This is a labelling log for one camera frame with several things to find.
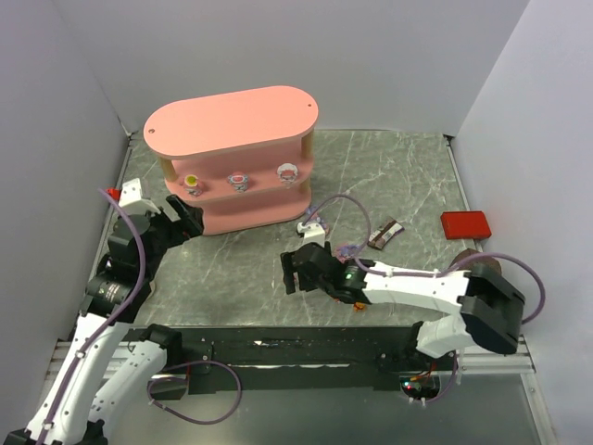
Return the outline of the pink cup toy yellow top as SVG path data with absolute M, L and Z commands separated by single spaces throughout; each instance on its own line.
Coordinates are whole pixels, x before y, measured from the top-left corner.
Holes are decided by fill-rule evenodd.
M 192 197 L 199 197 L 204 192 L 203 182 L 194 174 L 183 177 L 183 189 Z

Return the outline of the purple bunny toy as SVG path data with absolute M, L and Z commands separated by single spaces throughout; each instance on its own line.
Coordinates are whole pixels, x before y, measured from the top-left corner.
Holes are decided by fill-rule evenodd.
M 351 260 L 355 255 L 356 252 L 358 251 L 359 246 L 355 245 L 355 244 L 345 244 L 345 245 L 341 245 L 335 248 L 334 250 L 334 256 L 340 261 L 340 262 L 346 262 Z

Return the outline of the pink cloud toy blue bows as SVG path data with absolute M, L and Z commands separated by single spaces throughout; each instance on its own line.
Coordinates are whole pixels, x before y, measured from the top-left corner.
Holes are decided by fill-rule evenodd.
M 227 177 L 229 185 L 237 193 L 244 193 L 249 187 L 249 176 L 244 172 L 234 172 Z

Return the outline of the pink white frilly toy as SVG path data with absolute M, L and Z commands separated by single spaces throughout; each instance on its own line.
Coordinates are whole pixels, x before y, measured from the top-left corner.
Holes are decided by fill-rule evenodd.
M 299 170 L 296 164 L 286 162 L 277 168 L 276 174 L 282 184 L 289 185 L 297 179 Z

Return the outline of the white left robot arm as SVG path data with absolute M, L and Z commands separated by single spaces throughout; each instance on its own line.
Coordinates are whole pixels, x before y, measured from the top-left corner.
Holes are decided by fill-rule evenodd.
M 202 235 L 203 212 L 169 195 L 178 220 L 152 202 L 119 214 L 107 251 L 88 282 L 75 332 L 53 386 L 28 425 L 9 433 L 7 444 L 106 444 L 116 420 L 152 374 L 182 355 L 179 332 L 149 327 L 132 345 L 124 364 L 104 374 L 139 309 L 152 292 L 158 267 L 170 248 Z

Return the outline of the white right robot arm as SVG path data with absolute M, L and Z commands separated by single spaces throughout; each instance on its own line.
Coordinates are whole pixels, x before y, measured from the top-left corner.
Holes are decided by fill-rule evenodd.
M 380 261 L 342 262 L 317 243 L 284 252 L 280 260 L 288 294 L 320 290 L 350 305 L 402 304 L 441 312 L 441 319 L 413 329 L 413 347 L 428 357 L 471 346 L 499 355 L 518 349 L 524 295 L 486 264 L 428 273 Z

